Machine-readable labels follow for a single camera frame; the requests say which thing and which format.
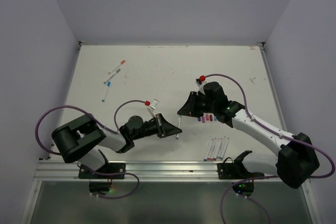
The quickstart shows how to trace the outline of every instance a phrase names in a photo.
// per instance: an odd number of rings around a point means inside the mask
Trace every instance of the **red cap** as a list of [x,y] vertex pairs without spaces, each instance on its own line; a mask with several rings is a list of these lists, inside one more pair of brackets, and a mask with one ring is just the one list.
[[200,81],[205,81],[205,76],[200,76]]

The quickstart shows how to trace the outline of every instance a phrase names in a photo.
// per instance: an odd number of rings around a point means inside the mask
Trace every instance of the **white wall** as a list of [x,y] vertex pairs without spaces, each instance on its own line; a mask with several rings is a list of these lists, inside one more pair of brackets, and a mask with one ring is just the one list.
[[57,0],[79,40],[243,44],[269,37],[290,0]]
[[[0,223],[18,223],[42,150],[34,127],[63,103],[77,42],[56,0],[0,0]],[[45,144],[57,114],[41,129]]]
[[[291,0],[266,43],[289,130],[308,134],[336,160],[336,0]],[[330,170],[320,157],[316,174]],[[313,180],[324,223],[335,222],[336,176]]]

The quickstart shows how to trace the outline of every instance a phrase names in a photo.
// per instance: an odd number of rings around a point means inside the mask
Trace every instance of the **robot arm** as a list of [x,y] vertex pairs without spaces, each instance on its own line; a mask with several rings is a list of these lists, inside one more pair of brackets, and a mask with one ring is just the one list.
[[71,122],[55,129],[51,137],[65,163],[80,162],[93,170],[100,169],[106,160],[95,146],[110,148],[117,153],[125,153],[134,147],[134,141],[151,135],[159,138],[181,133],[182,130],[165,120],[162,114],[143,121],[140,116],[132,116],[119,128],[117,134],[97,125],[87,115],[80,116]]
[[[319,167],[320,164],[313,149],[283,138],[287,136],[311,144],[308,136],[303,133],[293,135],[282,131],[254,114],[251,114],[250,119],[245,106],[228,100],[222,86],[217,82],[207,83],[204,78],[200,78],[196,83],[200,88],[199,91],[190,93],[187,102],[177,112],[178,115],[201,117],[204,113],[213,113],[221,123],[252,136],[275,154],[271,157],[255,155],[252,151],[242,153],[234,161],[234,170],[242,175],[240,177],[248,178],[253,176],[252,173],[263,172],[277,175],[288,186],[298,188]],[[279,132],[279,135],[270,133],[254,120]]]

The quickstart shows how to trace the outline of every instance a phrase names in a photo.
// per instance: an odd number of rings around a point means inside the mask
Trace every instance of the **wire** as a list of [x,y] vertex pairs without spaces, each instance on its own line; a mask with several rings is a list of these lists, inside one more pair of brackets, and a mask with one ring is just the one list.
[[[235,79],[233,79],[233,78],[230,77],[230,76],[226,76],[226,75],[224,75],[224,74],[220,74],[220,73],[209,74],[209,75],[207,75],[207,76],[205,76],[205,77],[207,78],[207,77],[211,77],[211,76],[220,76],[220,77],[227,78],[227,79],[233,81],[233,82],[240,88],[240,90],[241,90],[241,92],[242,92],[242,95],[243,95],[243,98],[244,98],[244,105],[245,105],[245,111],[246,111],[246,114],[248,115],[248,117],[249,117],[250,119],[252,119],[252,115],[250,114],[250,112],[249,112],[248,109],[247,109],[247,100],[246,100],[245,91],[244,91],[243,87],[239,84],[239,82],[237,82]],[[279,133],[278,133],[278,132],[276,132],[276,131],[270,129],[269,127],[267,127],[267,126],[265,126],[265,125],[263,125],[263,124],[260,123],[258,120],[253,119],[253,121],[254,121],[256,124],[258,124],[260,127],[262,127],[263,129],[267,130],[268,132],[270,132],[270,133],[272,133],[272,134],[274,134],[274,135],[276,135],[276,136],[279,136]],[[286,140],[289,140],[289,141],[293,141],[293,142],[298,143],[298,144],[302,144],[302,145],[304,145],[304,146],[306,146],[306,147],[312,148],[312,149],[318,151],[319,153],[321,153],[323,156],[325,156],[325,157],[328,159],[328,161],[329,161],[330,164],[331,164],[331,170],[330,170],[330,172],[327,173],[327,174],[324,174],[324,175],[310,176],[310,178],[327,178],[327,177],[330,177],[331,175],[333,175],[333,174],[335,173],[335,170],[336,170],[336,168],[335,168],[335,163],[334,163],[334,161],[332,160],[332,158],[331,158],[325,151],[321,150],[320,148],[318,148],[318,147],[316,147],[316,146],[314,146],[314,145],[312,145],[312,144],[308,144],[308,143],[302,142],[302,141],[297,140],[297,139],[294,139],[294,138],[292,138],[292,137],[282,136],[282,138],[284,138],[284,139],[286,139]]]
[[109,196],[105,196],[105,195],[99,195],[99,194],[96,194],[98,195],[99,198],[103,198],[103,199],[122,199],[122,198],[125,198],[127,196],[130,196],[132,194],[134,194],[134,192],[138,189],[139,187],[139,184],[140,184],[140,180],[139,180],[139,177],[133,173],[100,173],[100,172],[96,172],[95,170],[91,169],[90,167],[86,166],[86,165],[83,165],[87,170],[89,170],[90,172],[96,174],[96,175],[100,175],[100,176],[108,176],[108,177],[114,177],[114,176],[118,176],[118,175],[131,175],[133,176],[134,178],[137,179],[137,183],[136,183],[136,186],[127,194],[125,195],[121,195],[121,196],[115,196],[115,197],[109,197]]
[[[224,213],[223,213],[223,203],[224,203],[224,198],[225,198],[225,196],[227,195],[227,193],[230,191],[230,189],[231,188],[233,188],[234,186],[236,186],[236,185],[238,185],[238,184],[241,184],[241,183],[243,183],[243,182],[246,182],[246,181],[249,181],[249,180],[255,180],[255,179],[266,179],[266,178],[276,178],[277,176],[274,176],[274,175],[272,175],[272,176],[262,176],[262,177],[254,177],[254,178],[246,178],[246,179],[242,179],[242,180],[240,180],[240,181],[238,181],[238,182],[234,182],[234,183],[232,183],[226,190],[225,190],[225,192],[223,193],[223,195],[222,195],[222,198],[220,199],[220,216],[221,216],[221,218],[222,218],[222,221],[223,221],[223,223],[224,224],[226,224],[227,222],[225,221],[225,218],[224,218]],[[269,214],[269,212],[267,211],[267,209],[264,207],[264,206],[262,206],[257,200],[255,200],[255,199],[253,199],[253,198],[247,198],[247,199],[249,199],[250,201],[252,201],[252,202],[254,202],[255,204],[257,204],[257,205],[259,205],[263,210],[264,210],[264,212],[266,213],[266,215],[267,215],[267,219],[268,219],[268,223],[272,223],[272,219],[271,219],[271,216],[270,216],[270,214]]]
[[61,155],[61,154],[58,153],[58,152],[53,152],[53,151],[49,150],[47,147],[45,147],[45,146],[42,144],[42,142],[41,142],[41,140],[40,140],[40,137],[39,137],[39,135],[38,135],[38,129],[39,129],[40,125],[41,125],[42,120],[43,120],[49,113],[51,113],[51,112],[54,111],[54,110],[63,109],[63,108],[69,108],[69,109],[73,109],[73,110],[80,111],[80,112],[82,112],[83,114],[85,114],[85,115],[87,115],[88,117],[90,117],[92,120],[94,120],[99,126],[101,126],[102,128],[104,128],[105,130],[107,130],[107,131],[109,131],[109,132],[111,132],[111,133],[113,133],[113,134],[117,134],[116,131],[114,131],[114,130],[112,130],[112,129],[106,127],[106,126],[104,126],[104,125],[103,125],[101,122],[99,122],[99,121],[98,121],[92,114],[90,114],[89,112],[87,112],[87,111],[85,111],[85,110],[83,110],[83,109],[81,109],[81,108],[79,108],[79,107],[72,106],[72,105],[62,105],[62,106],[58,106],[58,107],[52,108],[52,109],[48,110],[47,112],[45,112],[45,113],[39,118],[39,120],[37,121],[36,126],[35,126],[35,139],[36,139],[38,145],[39,145],[44,151],[46,151],[46,152],[48,152],[48,153],[51,153],[51,154],[54,154],[54,155]]
[[117,130],[119,130],[119,126],[118,126],[118,124],[117,124],[117,112],[123,107],[123,106],[125,106],[126,104],[129,104],[129,103],[131,103],[131,102],[141,102],[141,103],[145,103],[144,101],[141,101],[141,100],[131,100],[131,101],[128,101],[128,102],[124,102],[122,105],[120,105],[118,108],[117,108],[117,110],[115,111],[115,113],[114,113],[114,124],[115,124],[115,126],[117,127]]
[[[123,103],[122,105],[120,105],[120,106],[117,108],[116,112],[114,113],[114,123],[115,123],[115,125],[116,125],[116,127],[117,127],[117,130],[119,129],[119,127],[118,127],[118,125],[117,125],[117,121],[116,121],[117,112],[118,112],[124,105],[126,105],[126,104],[128,104],[128,103],[131,103],[131,102],[141,102],[141,103],[145,103],[144,101],[141,101],[141,100],[131,100],[131,101],[125,102],[125,103]],[[39,120],[37,121],[36,126],[35,126],[35,139],[36,139],[36,142],[37,142],[37,144],[38,144],[44,151],[46,151],[46,152],[48,152],[48,153],[51,153],[51,154],[54,154],[54,155],[61,155],[59,152],[51,151],[51,150],[49,150],[47,147],[45,147],[45,146],[43,145],[43,143],[41,142],[41,139],[40,139],[40,137],[39,137],[39,134],[38,134],[39,127],[40,127],[40,125],[41,125],[42,120],[43,120],[48,114],[50,114],[50,113],[51,113],[52,111],[54,111],[54,110],[64,109],[64,108],[68,108],[68,109],[73,109],[73,110],[80,111],[80,112],[82,112],[83,114],[85,114],[86,116],[90,117],[92,120],[94,120],[94,121],[95,121],[99,126],[101,126],[103,129],[105,129],[105,130],[107,130],[107,131],[109,131],[109,132],[111,132],[111,133],[113,133],[113,134],[117,134],[117,133],[118,133],[117,131],[114,131],[114,130],[112,130],[112,129],[106,127],[106,126],[103,125],[101,122],[99,122],[99,121],[98,121],[92,114],[90,114],[89,112],[87,112],[87,111],[85,111],[85,110],[83,110],[83,109],[81,109],[81,108],[79,108],[79,107],[72,106],[72,105],[62,105],[62,106],[58,106],[58,107],[55,107],[55,108],[52,108],[52,109],[46,111],[46,112],[39,118]]]
[[[224,75],[224,74],[220,74],[220,73],[209,74],[209,75],[205,76],[205,78],[212,77],[212,76],[220,76],[220,77],[224,77],[224,78],[226,78],[226,79],[229,79],[229,80],[233,81],[233,82],[239,87],[239,89],[240,89],[240,91],[242,92],[242,95],[243,95],[244,106],[245,106],[246,114],[248,115],[248,117],[249,117],[250,119],[252,119],[252,115],[250,114],[250,112],[248,111],[248,108],[247,108],[247,99],[246,99],[245,91],[244,91],[243,87],[239,84],[239,82],[236,81],[235,79],[233,79],[233,78],[230,77],[230,76],[226,76],[226,75]],[[263,124],[262,124],[261,122],[259,122],[258,120],[253,119],[253,121],[254,121],[256,124],[258,124],[260,127],[262,127],[263,129],[267,130],[268,132],[270,132],[270,133],[272,133],[272,134],[274,134],[274,135],[279,136],[279,133],[278,133],[278,132],[273,131],[273,130],[270,129],[269,127],[263,125]],[[312,148],[312,149],[318,151],[319,153],[321,153],[323,156],[325,156],[325,157],[328,159],[328,161],[329,161],[330,164],[331,164],[331,170],[330,170],[330,172],[327,173],[327,174],[324,174],[324,175],[310,176],[310,178],[327,178],[327,177],[330,177],[331,175],[334,174],[334,172],[335,172],[335,163],[334,163],[334,161],[332,160],[332,158],[331,158],[325,151],[319,149],[319,148],[316,147],[316,146],[313,146],[312,144],[308,144],[308,143],[299,141],[299,140],[294,139],[294,138],[292,138],[292,137],[287,137],[287,136],[282,136],[282,137],[283,137],[284,139],[289,140],[289,141],[293,141],[293,142],[296,142],[296,143],[298,143],[298,144],[302,144],[302,145],[304,145],[304,146],[306,146],[306,147]],[[222,218],[223,223],[226,224],[226,221],[225,221],[225,218],[224,218],[224,214],[223,214],[223,202],[224,202],[224,198],[225,198],[226,194],[228,193],[228,191],[230,190],[230,188],[232,188],[233,186],[235,186],[235,185],[237,185],[237,184],[240,184],[240,183],[242,183],[242,182],[245,182],[245,181],[250,181],[250,180],[255,180],[255,179],[265,179],[265,178],[276,178],[276,177],[277,177],[277,176],[264,176],[264,177],[247,178],[247,179],[243,179],[243,180],[240,180],[240,181],[238,181],[238,182],[235,182],[235,183],[231,184],[231,186],[229,186],[229,187],[225,190],[225,192],[224,192],[224,194],[222,195],[222,198],[221,198],[221,200],[220,200],[220,203],[221,203],[221,204],[220,204],[220,212],[221,212],[221,213],[220,213],[220,216],[221,216],[221,218]],[[258,201],[254,200],[254,199],[252,199],[252,198],[251,198],[250,200],[253,201],[254,203],[258,204],[258,205],[265,211],[265,213],[266,213],[266,215],[267,215],[267,218],[268,218],[268,222],[271,223],[271,217],[270,217],[268,211],[266,210],[266,208],[265,208],[264,206],[262,206]]]
[[225,163],[228,159],[231,159],[231,161],[233,162],[233,159],[231,157],[227,157],[226,159],[224,159],[223,163]]

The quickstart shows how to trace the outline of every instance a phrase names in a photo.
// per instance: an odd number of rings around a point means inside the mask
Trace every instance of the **marker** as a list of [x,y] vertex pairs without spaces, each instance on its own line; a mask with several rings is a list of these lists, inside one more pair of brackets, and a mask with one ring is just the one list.
[[214,143],[213,140],[211,140],[211,141],[209,142],[208,148],[206,149],[206,152],[205,152],[204,161],[207,161],[207,160],[208,160],[209,152],[210,152],[210,150],[211,150],[211,147],[212,147],[213,143]]
[[113,70],[109,71],[108,74],[112,74],[116,69],[118,69],[121,65],[123,65],[125,63],[125,60],[123,60],[122,62],[120,62],[119,65],[117,65]]
[[220,157],[220,160],[223,160],[224,158],[224,154],[225,154],[225,151],[227,149],[227,145],[229,144],[229,137],[227,138],[227,140],[224,142],[224,145],[223,145],[223,149],[222,149],[222,153],[221,153],[221,157]]
[[219,145],[220,145],[221,141],[222,141],[222,139],[217,139],[216,148],[215,148],[215,152],[214,152],[214,155],[213,155],[213,160],[217,159],[217,153],[218,153],[218,149],[219,149]]
[[[180,125],[181,125],[181,117],[182,117],[181,115],[179,115],[179,117],[178,117],[178,120],[179,120],[178,123],[177,123],[177,127],[178,127],[178,128],[180,128]],[[179,133],[176,134],[176,137],[175,137],[175,138],[176,138],[176,139],[179,139]]]
[[117,70],[116,70],[116,72],[113,74],[113,75],[111,75],[105,82],[104,82],[104,84],[106,84],[106,83],[108,83],[117,73],[119,73],[120,72],[120,68],[118,68]]
[[219,145],[219,149],[218,149],[218,152],[217,152],[217,159],[220,159],[221,157],[221,153],[222,153],[222,150],[223,150],[223,147],[224,147],[224,143],[225,143],[225,136],[223,137],[222,141],[221,141],[221,144]]
[[209,152],[209,155],[208,155],[207,160],[209,160],[209,161],[212,161],[212,160],[213,160],[212,156],[214,155],[215,147],[216,147],[216,139],[213,140],[213,143],[212,143],[212,146],[211,146],[211,150],[210,150],[210,152]]
[[109,92],[110,85],[111,85],[111,82],[109,81],[106,85],[105,94],[104,94],[103,99],[101,100],[102,102],[106,100],[106,96],[107,96],[107,93]]

